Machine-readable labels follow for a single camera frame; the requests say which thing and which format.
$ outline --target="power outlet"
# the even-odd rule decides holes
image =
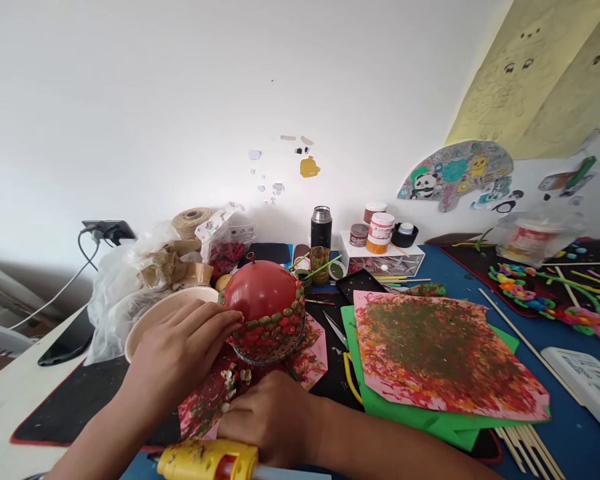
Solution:
[[[82,220],[85,227],[95,225],[103,238],[120,245],[120,239],[134,239],[135,235],[124,220]]]

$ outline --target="yellow paper poster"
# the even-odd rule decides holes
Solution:
[[[600,124],[600,23],[544,102],[515,158],[564,158]]]
[[[447,145],[496,141],[519,158],[517,142],[599,22],[600,0],[514,0]]]

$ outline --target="cable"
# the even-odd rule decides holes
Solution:
[[[93,264],[93,262],[91,261],[91,259],[92,259],[93,257],[89,258],[89,257],[87,256],[87,254],[85,253],[84,249],[82,248],[82,243],[80,243],[80,237],[82,237],[82,234],[83,234],[83,233],[86,233],[86,232],[88,232],[88,231],[90,231],[90,230],[88,230],[88,229],[84,229],[84,230],[81,230],[81,231],[80,231],[80,233],[78,233],[78,247],[80,248],[80,251],[81,251],[81,252],[82,252],[82,254],[85,256],[85,258],[87,259],[87,265],[91,265],[91,266],[92,266],[92,267],[93,267],[93,268],[94,268],[96,271],[98,271],[98,267],[96,267],[96,266]],[[98,242],[96,242],[96,245],[98,246],[98,248],[100,248],[100,240],[98,240]]]
[[[78,278],[78,275],[80,275],[82,273],[82,270],[84,270],[85,268],[87,268],[88,265],[92,265],[91,260],[93,260],[95,258],[96,254],[98,253],[98,249],[99,248],[100,248],[100,243],[97,243],[96,246],[95,246],[95,251],[93,252],[93,255],[91,256],[91,258],[87,258],[88,262],[86,262],[82,266],[82,268],[80,270],[78,270],[78,272],[71,278],[71,280],[69,280],[69,282],[67,282],[67,284],[64,287],[62,287],[62,289],[58,293],[55,294],[54,298],[52,298],[51,300],[49,300],[48,302],[46,302],[46,304],[44,304],[42,307],[38,308],[38,310],[36,310],[32,314],[30,314],[30,316],[28,316],[27,318],[25,318],[24,320],[22,320],[20,323],[17,323],[16,325],[10,327],[9,330],[14,330],[14,329],[18,328],[20,325],[28,322],[29,320],[31,320],[32,318],[34,318],[38,313],[42,312],[42,310],[44,310],[50,304],[52,304],[56,300],[56,298],[58,298],[60,296],[60,294],[62,292],[64,292],[64,290],[66,290],[67,287],[70,286],[70,284],[72,284],[74,280],[76,280],[76,278]]]

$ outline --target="green paper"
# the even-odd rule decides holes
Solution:
[[[348,339],[349,352],[353,361],[353,369],[358,379],[360,396],[364,402],[365,411],[375,417],[396,421],[418,430],[430,433],[440,440],[450,443],[454,447],[471,451],[478,432],[484,428],[510,427],[524,425],[528,422],[516,420],[496,419],[482,415],[465,415],[458,412],[442,412],[427,410],[413,405],[392,403],[371,390],[364,382],[364,371],[360,360],[360,348],[357,341],[354,307],[342,307],[342,320],[345,334]],[[496,334],[505,342],[506,346],[515,352],[520,341],[508,333],[490,325]]]

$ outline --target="hand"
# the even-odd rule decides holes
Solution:
[[[321,400],[286,373],[268,374],[231,403],[218,437],[256,445],[272,467],[312,463],[321,439]]]
[[[194,300],[147,330],[112,403],[134,422],[156,427],[207,376],[242,313]]]

